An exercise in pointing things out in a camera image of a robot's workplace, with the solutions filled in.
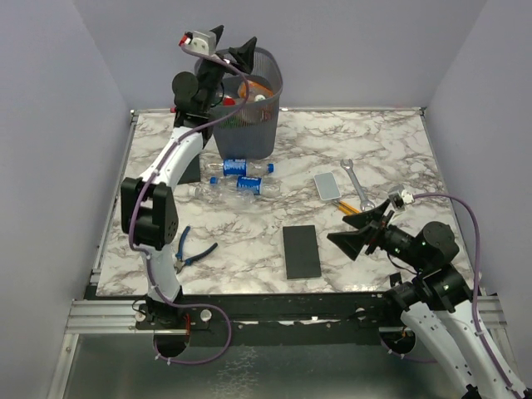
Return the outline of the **blue handled pliers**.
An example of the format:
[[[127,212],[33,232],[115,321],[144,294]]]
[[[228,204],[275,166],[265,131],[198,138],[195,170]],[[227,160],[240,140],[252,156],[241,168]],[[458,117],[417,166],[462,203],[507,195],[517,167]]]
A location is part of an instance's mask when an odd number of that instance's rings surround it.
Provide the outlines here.
[[[175,271],[176,273],[180,273],[184,268],[191,266],[194,263],[197,263],[210,254],[212,254],[217,248],[218,244],[213,243],[210,245],[207,249],[204,251],[197,253],[197,254],[187,254],[185,252],[185,242],[189,236],[191,227],[188,225],[185,227],[183,232],[180,235],[180,239],[178,242],[178,250],[175,254]]]

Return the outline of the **crushed orange plastic bottle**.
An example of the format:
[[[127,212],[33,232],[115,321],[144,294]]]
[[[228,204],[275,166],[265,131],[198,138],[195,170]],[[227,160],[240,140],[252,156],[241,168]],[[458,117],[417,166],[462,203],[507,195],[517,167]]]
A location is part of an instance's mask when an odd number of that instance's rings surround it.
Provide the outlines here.
[[[247,89],[249,89],[248,101],[263,101],[274,96],[273,91],[268,89],[265,85],[248,80],[248,84],[242,82],[239,85],[238,94],[240,98],[245,98]]]

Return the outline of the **black block near centre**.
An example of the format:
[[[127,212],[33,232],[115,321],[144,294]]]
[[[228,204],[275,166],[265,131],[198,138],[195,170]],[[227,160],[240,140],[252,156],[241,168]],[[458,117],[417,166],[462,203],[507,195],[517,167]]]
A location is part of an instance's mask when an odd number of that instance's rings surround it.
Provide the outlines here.
[[[322,270],[314,225],[284,226],[283,249],[288,280],[321,277]]]

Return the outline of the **green plastic bottle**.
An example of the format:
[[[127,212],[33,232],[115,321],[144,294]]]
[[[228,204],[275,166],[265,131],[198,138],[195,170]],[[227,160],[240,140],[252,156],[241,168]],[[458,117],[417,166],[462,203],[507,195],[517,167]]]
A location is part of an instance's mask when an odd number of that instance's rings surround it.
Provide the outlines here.
[[[223,119],[219,123],[219,127],[221,129],[233,129],[233,128],[240,127],[241,125],[242,125],[242,118],[241,118],[240,113],[227,116],[227,118]]]

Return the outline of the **grey mesh waste bin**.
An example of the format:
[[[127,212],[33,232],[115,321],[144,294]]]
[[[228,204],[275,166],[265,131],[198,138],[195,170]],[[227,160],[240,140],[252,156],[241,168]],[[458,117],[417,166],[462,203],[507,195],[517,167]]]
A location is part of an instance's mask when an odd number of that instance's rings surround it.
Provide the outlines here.
[[[209,118],[218,120],[235,109],[238,113],[207,129],[204,145],[214,142],[223,159],[262,160],[273,153],[278,125],[279,100],[283,78],[278,63],[267,50],[254,50],[254,68],[247,78],[251,84],[258,83],[273,94],[258,101],[256,92],[249,95],[244,108],[239,108],[239,88],[244,88],[240,76],[226,72],[218,85],[211,102]]]

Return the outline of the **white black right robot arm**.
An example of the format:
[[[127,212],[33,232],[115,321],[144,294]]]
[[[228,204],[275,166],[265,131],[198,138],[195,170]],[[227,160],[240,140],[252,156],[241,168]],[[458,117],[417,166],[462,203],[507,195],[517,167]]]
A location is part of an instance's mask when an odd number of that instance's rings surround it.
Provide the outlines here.
[[[451,227],[432,221],[412,236],[391,223],[414,196],[393,195],[375,209],[347,215],[352,230],[328,239],[350,259],[376,249],[416,271],[410,282],[388,289],[382,316],[404,324],[428,349],[463,398],[529,398],[531,390],[505,360],[478,309],[479,285],[469,285],[452,261],[459,253]]]

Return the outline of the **silver wrench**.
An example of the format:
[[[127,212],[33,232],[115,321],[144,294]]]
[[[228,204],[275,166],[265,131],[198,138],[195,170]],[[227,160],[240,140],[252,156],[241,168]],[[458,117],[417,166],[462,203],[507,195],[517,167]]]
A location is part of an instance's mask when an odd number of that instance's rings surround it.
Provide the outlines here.
[[[355,172],[354,172],[354,166],[351,159],[342,159],[340,160],[340,166],[347,172],[347,175],[349,176],[350,181],[352,182],[352,185],[355,189],[355,191],[358,194],[358,197],[360,199],[360,208],[362,212],[366,212],[370,209],[375,208],[375,204],[370,201],[361,186]]]

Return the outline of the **black block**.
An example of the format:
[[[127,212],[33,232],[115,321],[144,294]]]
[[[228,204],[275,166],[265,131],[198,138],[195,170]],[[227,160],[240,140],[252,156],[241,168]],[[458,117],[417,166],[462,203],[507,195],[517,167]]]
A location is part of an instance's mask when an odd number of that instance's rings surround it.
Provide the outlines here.
[[[200,156],[197,155],[187,166],[178,184],[193,184],[201,181]]]
[[[283,249],[288,280],[321,277],[322,270],[314,225],[284,226]]]

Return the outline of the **red label clear bottle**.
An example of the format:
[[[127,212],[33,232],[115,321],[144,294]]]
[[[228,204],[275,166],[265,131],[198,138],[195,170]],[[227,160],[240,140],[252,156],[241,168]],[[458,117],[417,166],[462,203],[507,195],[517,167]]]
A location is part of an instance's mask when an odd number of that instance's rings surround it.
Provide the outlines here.
[[[243,98],[225,96],[222,100],[222,106],[227,112],[231,112],[233,108],[238,108],[243,103]],[[242,118],[243,125],[252,125],[259,123],[260,110],[253,106],[253,102],[247,102],[245,107],[242,108],[239,113]]]

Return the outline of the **pepsi bottle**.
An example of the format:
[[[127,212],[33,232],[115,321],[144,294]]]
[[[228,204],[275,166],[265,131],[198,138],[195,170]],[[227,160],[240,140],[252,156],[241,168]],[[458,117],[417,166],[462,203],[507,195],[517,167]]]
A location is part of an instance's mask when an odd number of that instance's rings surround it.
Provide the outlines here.
[[[262,177],[274,172],[273,163],[257,163],[246,159],[226,159],[219,163],[210,163],[206,171],[219,176]]]
[[[266,198],[275,198],[281,194],[280,186],[274,180],[266,177],[211,177],[209,183],[216,189],[223,189],[229,192],[247,192]]]

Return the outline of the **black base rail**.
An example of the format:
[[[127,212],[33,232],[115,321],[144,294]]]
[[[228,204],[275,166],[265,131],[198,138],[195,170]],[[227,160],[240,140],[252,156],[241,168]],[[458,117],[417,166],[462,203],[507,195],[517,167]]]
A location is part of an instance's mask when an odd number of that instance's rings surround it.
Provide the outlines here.
[[[142,334],[162,347],[296,346],[414,339],[382,293],[186,295],[184,309],[144,298],[76,301],[67,329]]]

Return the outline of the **black block far left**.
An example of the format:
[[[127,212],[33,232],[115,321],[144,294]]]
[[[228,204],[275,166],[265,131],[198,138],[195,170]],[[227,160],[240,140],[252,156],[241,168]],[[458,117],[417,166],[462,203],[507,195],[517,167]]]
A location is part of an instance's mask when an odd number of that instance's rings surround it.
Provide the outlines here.
[[[200,156],[197,155],[187,166],[178,184],[193,184],[201,181]]]

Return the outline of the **small orange juice bottle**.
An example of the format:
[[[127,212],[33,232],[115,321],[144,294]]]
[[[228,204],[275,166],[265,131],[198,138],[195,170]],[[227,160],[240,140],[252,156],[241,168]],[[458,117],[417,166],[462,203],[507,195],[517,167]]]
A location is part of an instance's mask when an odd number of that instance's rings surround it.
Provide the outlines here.
[[[260,122],[265,123],[267,121],[270,121],[272,119],[272,114],[273,114],[273,108],[271,106],[262,107],[259,112]]]

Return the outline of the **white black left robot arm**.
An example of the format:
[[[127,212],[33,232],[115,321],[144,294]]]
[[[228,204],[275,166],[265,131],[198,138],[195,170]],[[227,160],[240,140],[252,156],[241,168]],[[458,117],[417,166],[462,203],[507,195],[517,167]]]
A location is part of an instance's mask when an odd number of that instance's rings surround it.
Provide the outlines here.
[[[197,57],[199,67],[178,73],[171,83],[175,119],[169,141],[139,177],[123,179],[120,187],[121,228],[130,248],[142,257],[148,280],[145,315],[166,328],[178,326],[185,309],[171,248],[179,223],[175,187],[204,149],[214,126],[225,120],[211,113],[224,75],[245,79],[254,69],[256,37],[231,47],[230,58],[225,59],[217,50],[223,32],[223,26],[217,26],[186,32],[180,39],[180,49]]]

